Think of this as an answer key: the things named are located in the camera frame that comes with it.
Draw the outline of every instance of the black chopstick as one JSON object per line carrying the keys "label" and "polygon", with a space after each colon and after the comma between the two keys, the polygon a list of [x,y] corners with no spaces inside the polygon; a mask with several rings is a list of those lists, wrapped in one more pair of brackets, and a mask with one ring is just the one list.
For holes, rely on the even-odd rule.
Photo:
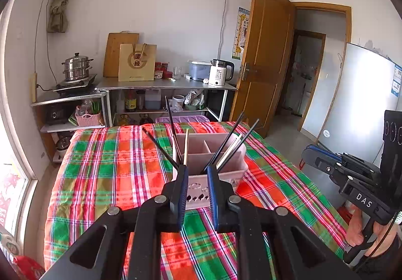
{"label": "black chopstick", "polygon": [[165,101],[166,101],[166,109],[168,110],[168,113],[169,113],[170,127],[172,129],[172,135],[173,135],[173,142],[174,142],[174,146],[176,147],[177,161],[179,161],[180,164],[183,164],[183,161],[181,160],[180,148],[178,147],[176,131],[174,130],[172,112],[170,111],[169,100],[166,95],[165,95]]}
{"label": "black chopstick", "polygon": [[244,143],[244,141],[246,140],[246,138],[251,134],[251,132],[254,130],[255,126],[258,124],[260,120],[257,119],[257,121],[254,123],[253,126],[251,126],[250,130],[246,133],[246,135],[242,138],[242,140],[240,141],[239,144],[237,144],[237,146],[234,148],[234,150],[232,151],[232,153],[226,158],[225,161],[223,161],[223,163],[220,165],[219,169],[216,170],[216,172],[219,172],[220,170],[222,170],[222,168],[226,165],[226,163],[228,163],[228,161],[233,157],[233,155],[237,152],[237,150],[239,149],[239,147],[241,146],[241,144]]}
{"label": "black chopstick", "polygon": [[156,147],[158,148],[158,150],[169,160],[169,162],[172,164],[172,166],[178,171],[178,164],[170,157],[169,154],[167,154],[167,152],[159,145],[159,143],[156,141],[155,138],[153,138],[153,136],[151,135],[150,132],[148,132],[147,130],[145,130],[144,128],[142,128],[142,131],[149,137],[149,139],[156,145]]}
{"label": "black chopstick", "polygon": [[236,129],[236,127],[239,125],[239,123],[242,121],[244,115],[244,111],[242,111],[242,113],[240,114],[239,118],[237,118],[236,123],[234,124],[232,130],[228,133],[228,135],[226,136],[225,140],[223,141],[222,145],[220,146],[220,148],[218,148],[218,150],[215,152],[215,154],[212,156],[212,158],[210,159],[210,161],[207,163],[207,165],[205,166],[204,170],[202,171],[201,175],[204,175],[207,173],[207,169],[210,165],[214,164],[216,162],[216,159],[218,158],[219,154],[221,154],[224,146],[226,145],[226,143],[228,142],[230,136],[233,134],[234,130]]}

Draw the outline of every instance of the door handle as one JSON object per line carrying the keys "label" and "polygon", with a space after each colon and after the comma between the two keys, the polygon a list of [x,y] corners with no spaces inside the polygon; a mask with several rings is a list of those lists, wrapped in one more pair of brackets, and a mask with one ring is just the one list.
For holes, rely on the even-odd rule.
{"label": "door handle", "polygon": [[250,65],[248,63],[244,64],[244,71],[243,71],[243,76],[242,76],[242,81],[245,81],[247,79],[248,72],[250,71]]}

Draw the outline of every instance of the purple plastic basket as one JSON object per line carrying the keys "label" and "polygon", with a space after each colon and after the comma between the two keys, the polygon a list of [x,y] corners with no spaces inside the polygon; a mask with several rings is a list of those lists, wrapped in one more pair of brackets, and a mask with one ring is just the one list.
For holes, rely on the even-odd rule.
{"label": "purple plastic basket", "polygon": [[[202,115],[199,116],[175,116],[172,117],[173,122],[179,123],[179,122],[210,122],[210,120]],[[163,123],[163,124],[168,124],[170,122],[169,117],[159,117],[155,119],[155,122],[158,123]]]}

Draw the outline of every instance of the clear glass cup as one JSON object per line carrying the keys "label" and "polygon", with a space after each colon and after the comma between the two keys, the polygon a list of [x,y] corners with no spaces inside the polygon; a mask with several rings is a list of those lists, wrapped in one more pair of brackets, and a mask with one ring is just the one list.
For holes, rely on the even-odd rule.
{"label": "clear glass cup", "polygon": [[181,77],[181,67],[174,67],[173,68],[173,78],[179,79]]}

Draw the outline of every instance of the electric kettle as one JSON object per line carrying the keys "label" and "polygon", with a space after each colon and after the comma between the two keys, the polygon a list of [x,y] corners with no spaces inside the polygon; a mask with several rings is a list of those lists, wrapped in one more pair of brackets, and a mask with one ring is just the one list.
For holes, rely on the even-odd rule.
{"label": "electric kettle", "polygon": [[[211,60],[210,79],[208,84],[215,87],[225,86],[226,81],[230,81],[233,78],[234,63],[225,60],[214,59]],[[227,66],[231,67],[230,76],[226,78]]]}

